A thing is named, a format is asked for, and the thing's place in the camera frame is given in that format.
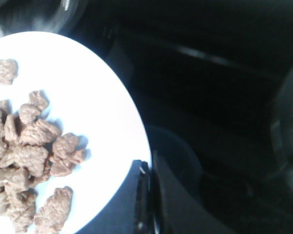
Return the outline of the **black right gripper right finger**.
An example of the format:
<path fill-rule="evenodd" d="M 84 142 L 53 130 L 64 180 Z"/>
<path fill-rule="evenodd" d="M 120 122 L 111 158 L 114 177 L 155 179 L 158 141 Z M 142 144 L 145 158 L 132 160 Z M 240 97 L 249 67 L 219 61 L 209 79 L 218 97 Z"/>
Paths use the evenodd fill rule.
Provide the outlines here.
<path fill-rule="evenodd" d="M 181 185 L 167 161 L 152 155 L 154 229 L 157 234 L 230 234 Z"/>

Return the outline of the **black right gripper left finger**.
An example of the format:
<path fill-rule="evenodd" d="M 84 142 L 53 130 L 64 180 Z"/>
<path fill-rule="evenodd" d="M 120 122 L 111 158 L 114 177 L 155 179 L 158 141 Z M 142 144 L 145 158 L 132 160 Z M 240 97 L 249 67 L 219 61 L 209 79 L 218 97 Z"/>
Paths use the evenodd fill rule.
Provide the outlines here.
<path fill-rule="evenodd" d="M 145 161 L 134 160 L 128 174 L 105 207 L 82 234 L 148 234 L 151 228 L 149 169 Z"/>

